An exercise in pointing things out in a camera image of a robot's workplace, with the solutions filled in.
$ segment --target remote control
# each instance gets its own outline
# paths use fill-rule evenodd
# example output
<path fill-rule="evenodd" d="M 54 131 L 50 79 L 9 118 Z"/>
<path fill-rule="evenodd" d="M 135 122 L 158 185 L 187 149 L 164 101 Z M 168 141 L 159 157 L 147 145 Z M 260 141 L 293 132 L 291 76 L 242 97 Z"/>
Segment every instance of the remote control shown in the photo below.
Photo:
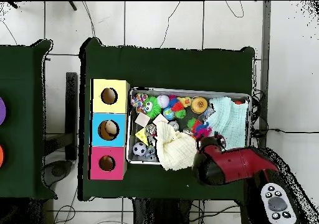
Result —
<path fill-rule="evenodd" d="M 260 194 L 271 224 L 295 224 L 296 214 L 281 186 L 268 183 L 262 187 Z"/>

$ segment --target table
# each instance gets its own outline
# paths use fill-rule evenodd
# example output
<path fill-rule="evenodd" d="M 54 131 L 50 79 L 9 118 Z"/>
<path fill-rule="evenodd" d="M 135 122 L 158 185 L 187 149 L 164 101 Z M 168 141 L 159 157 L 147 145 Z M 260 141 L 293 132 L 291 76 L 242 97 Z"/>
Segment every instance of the table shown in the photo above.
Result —
<path fill-rule="evenodd" d="M 131 87 L 252 93 L 255 52 L 205 49 L 144 49 L 105 47 L 88 38 L 80 48 L 79 199 L 90 197 L 147 197 L 245 202 L 244 181 L 202 186 L 191 168 L 165 171 L 161 166 L 128 164 L 123 180 L 88 180 L 90 79 L 126 80 Z"/>

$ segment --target silver tray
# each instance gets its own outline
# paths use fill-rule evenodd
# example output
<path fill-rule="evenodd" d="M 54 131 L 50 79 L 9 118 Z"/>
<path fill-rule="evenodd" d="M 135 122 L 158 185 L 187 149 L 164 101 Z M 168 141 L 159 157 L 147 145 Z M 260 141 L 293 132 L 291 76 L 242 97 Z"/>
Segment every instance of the silver tray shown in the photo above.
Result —
<path fill-rule="evenodd" d="M 196 90 L 170 90 L 165 88 L 131 88 L 128 96 L 128 125 L 127 125 L 127 134 L 126 134 L 126 159 L 131 164 L 152 164 L 152 165 L 160 165 L 160 162 L 157 158 L 148 159 L 143 156 L 136 156 L 133 153 L 133 146 L 140 140 L 135 136 L 135 134 L 143 129 L 142 126 L 136 124 L 134 120 L 136 119 L 138 113 L 131 106 L 131 98 L 135 96 L 137 93 L 146 93 L 151 96 L 159 96 L 160 94 L 164 95 L 176 95 L 179 97 L 196 97 L 201 96 L 207 100 L 213 98 L 220 97 L 229 97 L 232 100 L 241 100 L 245 99 L 248 101 L 248 109 L 246 115 L 246 146 L 250 145 L 250 116 L 252 110 L 252 99 L 250 95 L 243 93 L 224 93 L 224 92 L 213 92 L 213 91 L 196 91 Z M 193 113 L 191 107 L 188 106 L 186 109 L 186 116 L 183 119 L 179 119 L 179 130 L 182 131 L 187 125 L 187 121 L 191 118 L 197 118 L 199 115 Z"/>

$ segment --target green table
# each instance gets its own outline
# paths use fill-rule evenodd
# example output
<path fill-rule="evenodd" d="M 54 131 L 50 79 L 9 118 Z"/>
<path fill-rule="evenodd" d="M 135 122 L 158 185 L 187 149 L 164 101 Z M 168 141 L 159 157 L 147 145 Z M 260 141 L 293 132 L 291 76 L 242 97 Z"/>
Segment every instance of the green table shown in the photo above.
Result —
<path fill-rule="evenodd" d="M 244 181 L 202 186 L 191 168 L 165 171 L 161 166 L 128 164 L 123 180 L 88 180 L 90 79 L 126 80 L 131 87 L 224 91 L 251 94 L 254 50 L 143 49 L 104 47 L 96 38 L 81 49 L 79 198 L 148 197 L 238 200 L 244 203 Z"/>
<path fill-rule="evenodd" d="M 0 197 L 53 198 L 42 183 L 44 119 L 42 66 L 52 42 L 30 47 L 0 46 L 0 97 L 7 116 L 0 126 L 5 160 L 0 167 Z"/>

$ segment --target white ball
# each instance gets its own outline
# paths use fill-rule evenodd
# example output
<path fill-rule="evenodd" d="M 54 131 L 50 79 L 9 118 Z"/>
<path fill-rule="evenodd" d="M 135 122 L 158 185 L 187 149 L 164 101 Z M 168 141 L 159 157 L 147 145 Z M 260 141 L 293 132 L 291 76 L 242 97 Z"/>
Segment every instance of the white ball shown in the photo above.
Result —
<path fill-rule="evenodd" d="M 166 95 L 160 95 L 157 97 L 157 102 L 162 109 L 165 109 L 168 106 L 169 98 Z"/>
<path fill-rule="evenodd" d="M 136 156 L 144 156 L 146 154 L 146 145 L 142 142 L 138 142 L 133 146 L 133 153 Z"/>

